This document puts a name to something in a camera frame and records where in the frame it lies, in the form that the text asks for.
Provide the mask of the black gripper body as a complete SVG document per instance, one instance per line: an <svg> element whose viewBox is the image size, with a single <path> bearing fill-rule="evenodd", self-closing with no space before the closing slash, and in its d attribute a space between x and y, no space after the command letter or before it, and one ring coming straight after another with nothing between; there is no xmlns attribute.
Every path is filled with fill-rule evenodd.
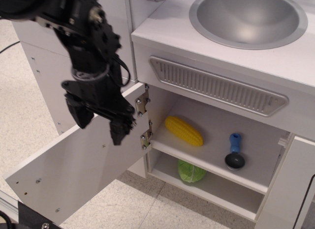
<svg viewBox="0 0 315 229"><path fill-rule="evenodd" d="M80 98L87 109L108 120L131 119L135 108L122 96L121 89L110 78L97 82L64 81L62 88Z"/></svg>

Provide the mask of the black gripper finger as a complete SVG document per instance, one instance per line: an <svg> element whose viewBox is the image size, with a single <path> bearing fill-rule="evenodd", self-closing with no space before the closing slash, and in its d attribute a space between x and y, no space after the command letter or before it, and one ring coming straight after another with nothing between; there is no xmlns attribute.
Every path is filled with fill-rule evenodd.
<svg viewBox="0 0 315 229"><path fill-rule="evenodd" d="M83 101L70 93L65 94L66 104L76 124L85 129L94 118L94 113L89 111Z"/></svg>
<svg viewBox="0 0 315 229"><path fill-rule="evenodd" d="M114 145L121 145L122 140L136 126L136 119L115 118L110 121L110 134Z"/></svg>

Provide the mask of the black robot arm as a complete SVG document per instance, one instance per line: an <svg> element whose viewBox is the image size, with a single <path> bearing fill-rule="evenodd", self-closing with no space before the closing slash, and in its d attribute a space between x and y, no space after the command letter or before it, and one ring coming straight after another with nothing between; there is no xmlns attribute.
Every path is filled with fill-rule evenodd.
<svg viewBox="0 0 315 229"><path fill-rule="evenodd" d="M0 16L10 21L34 21L51 28L67 50L71 81L62 82L68 109L80 128L94 115L110 121L114 145L134 127L134 107L123 98L119 35L107 23L98 0L0 0Z"/></svg>

